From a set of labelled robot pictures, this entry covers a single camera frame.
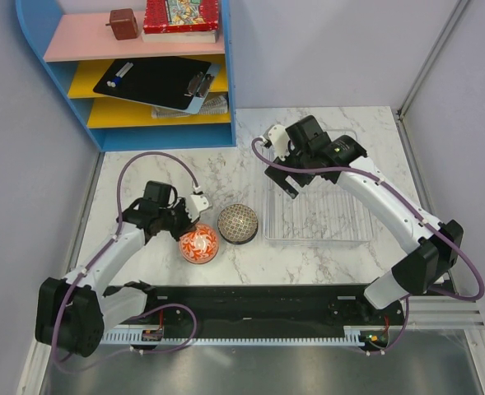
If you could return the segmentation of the orange white patterned bowl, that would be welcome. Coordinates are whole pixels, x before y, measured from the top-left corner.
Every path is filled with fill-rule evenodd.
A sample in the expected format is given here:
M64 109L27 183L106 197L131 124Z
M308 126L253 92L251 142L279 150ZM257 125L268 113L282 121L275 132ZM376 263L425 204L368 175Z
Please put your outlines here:
M183 258L192 264L212 261L220 247L217 232L207 224L198 223L194 231L180 238L179 249Z

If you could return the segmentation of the white wire dish rack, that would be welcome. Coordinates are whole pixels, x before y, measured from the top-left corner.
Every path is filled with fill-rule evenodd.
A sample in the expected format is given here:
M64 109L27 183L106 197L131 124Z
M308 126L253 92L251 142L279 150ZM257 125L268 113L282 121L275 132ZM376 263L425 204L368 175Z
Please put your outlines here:
M375 238L371 212L349 192L320 177L300 187L291 198L264 178L263 236L271 244L324 247L360 245Z

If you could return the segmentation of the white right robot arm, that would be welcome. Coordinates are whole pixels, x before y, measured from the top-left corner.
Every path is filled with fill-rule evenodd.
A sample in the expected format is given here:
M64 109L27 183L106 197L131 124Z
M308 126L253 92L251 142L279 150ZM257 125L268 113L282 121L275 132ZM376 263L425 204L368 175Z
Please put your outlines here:
M296 198L297 189L315 177L338 185L374 214L406 253L356 302L363 323L376 323L386 307L406 295L426 293L455 264L461 226L456 221L443 223L409 202L353 137L332 139L309 115L289 127L272 126L263 136L263 146L275 153L265 174L287 196Z

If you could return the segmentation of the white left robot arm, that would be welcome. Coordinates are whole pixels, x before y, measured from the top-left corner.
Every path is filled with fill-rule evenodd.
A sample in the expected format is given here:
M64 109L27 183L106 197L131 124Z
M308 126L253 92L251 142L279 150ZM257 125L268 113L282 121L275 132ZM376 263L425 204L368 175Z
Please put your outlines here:
M129 318L156 320L160 305L149 297L151 286L140 281L110 287L110 282L153 237L165 231L180 240L210 206L200 189L181 197L169 184L148 182L143 195L119 211L114 233L98 251L64 277L49 277L41 284L35 340L88 357L110 329Z

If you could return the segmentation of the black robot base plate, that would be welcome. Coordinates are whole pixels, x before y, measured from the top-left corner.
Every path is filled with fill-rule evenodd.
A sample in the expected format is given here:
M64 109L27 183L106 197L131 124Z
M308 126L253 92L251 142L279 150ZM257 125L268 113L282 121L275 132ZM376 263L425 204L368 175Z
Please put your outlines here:
M403 323L403 308L399 301L376 310L363 296L361 285L288 285L288 286L140 286L147 294L148 312L164 304L161 321L175 326L176 304L190 308L196 316L199 331L243 322L266 325L278 323L291 329L295 323L311 326L398 325Z

